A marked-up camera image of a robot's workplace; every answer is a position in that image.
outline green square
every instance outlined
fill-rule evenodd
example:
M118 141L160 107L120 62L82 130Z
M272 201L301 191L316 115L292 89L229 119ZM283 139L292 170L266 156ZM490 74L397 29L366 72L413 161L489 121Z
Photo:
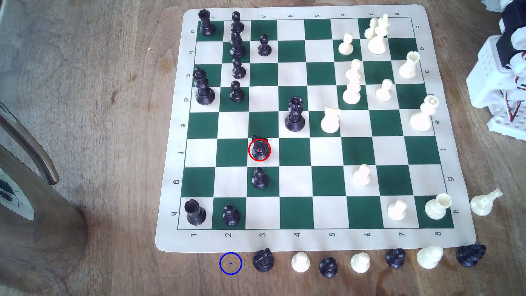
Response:
M227 204L231 204L241 216L236 225L230 226L223 222L223 208ZM212 208L212 230L245 229L246 208L246 198L214 198L214 205Z
M309 138L280 138L279 165L310 165Z
M289 100L295 95L303 100L303 110L309 110L306 86L278 86L279 110L289 111Z
M343 92L347 90L346 85L336 85L336 92L338 93L338 108L342 110L367 110L369 104L367 103L367 89L365 85L360 89L360 100L356 104L347 104L343 100Z
M373 136L403 136L398 110L369 110Z
M250 22L250 40L259 41L259 36L267 34L269 40L278 39L278 21L262 20Z
M446 209L446 215L440 219L435 220L429 218L426 214L426 203L429 200L435 199L435 195L430 196L415 196L414 205L417 208L417 218L418 218L418 227L419 228L454 228L453 226L453 217L451 216L451 209Z
M313 166L312 194L314 196L345 196L343 166Z
M363 61L362 64L366 84L382 84L387 78L394 81L391 61Z
M218 112L192 113L188 116L187 139L217 138Z
M425 84L397 84L395 87L400 109L420 109L427 96Z
M334 70L334 63L307 63L307 85L335 84L336 75Z
M437 139L434 136L406 136L409 164L440 164Z
M215 175L215 167L185 167L181 181L181 197L213 197Z
M361 165L364 163L374 165L376 163L371 137L342 137L341 148L344 165Z
M415 38L387 38L391 60L405 61L408 52L417 52L417 40Z
M203 36L199 32L199 27L201 27L201 21L197 22L197 38L196 41L223 41L223 26L225 25L224 21L211 21L212 24L216 27L215 33L210 36Z
M278 85L278 64L250 64L250 86Z
M332 39L330 19L306 19L305 40Z
M247 196L279 196L279 167L262 167L268 176L268 185L265 189L256 189L254 185L252 185L255 169L255 167L247 168Z
M348 196L347 212L350 229L383 229L379 196Z
M305 41L278 41L278 63L304 63Z
M310 137L339 137L340 129L336 133L329 134L321 129L321 119L325 116L325 111L309 111Z
M277 111L272 112L249 112L248 113L248 137L253 135L263 138L279 137Z
M280 229L314 229L312 197L279 198Z
M221 86L221 64L199 64L195 65L195 67L205 70L209 87ZM194 81L195 79L192 78L192 86L195 86Z
M332 41L332 49L334 51L334 61L335 62L350 62L354 60L355 58L362 60L361 56L361 45L360 45L360 39L353 39L351 42L351 45L353 47L352 53L345 55L341 54L338 51L338 46L340 46L340 43L342 43L343 40L333 40Z
M380 195L413 195L407 165L377 165L376 174Z
M217 139L216 166L246 166L247 139Z
M250 41L243 41L243 46L245 47L245 55L241 58L241 63L250 63ZM223 64L230 64L232 63L232 60L234 59L230 55L230 50L232 49L232 45L230 44L230 41L223 42Z

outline wood grain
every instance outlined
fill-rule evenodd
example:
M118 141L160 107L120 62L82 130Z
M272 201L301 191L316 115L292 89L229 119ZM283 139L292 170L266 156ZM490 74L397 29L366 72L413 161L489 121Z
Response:
M61 181L54 188L84 209L86 259L42 295L521 295L526 238L523 218L526 142L491 133L488 110L470 104L466 77L500 14L479 1L455 0L5 0L0 24L0 97L40 141ZM355 251L309 252L305 274L292 253L275 254L268 273L236 275L218 268L221 254L163 253L154 244L160 184L183 13L202 7L421 4L431 23L460 162L470 196L500 188L489 216L473 216L488 252L475 268L459 266L454 249L424 270L408 251L401 270L385 251L368 252L371 268L354 273ZM5 133L1 143L34 171ZM316 269L332 255L336 278ZM1 295L27 295L0 288Z

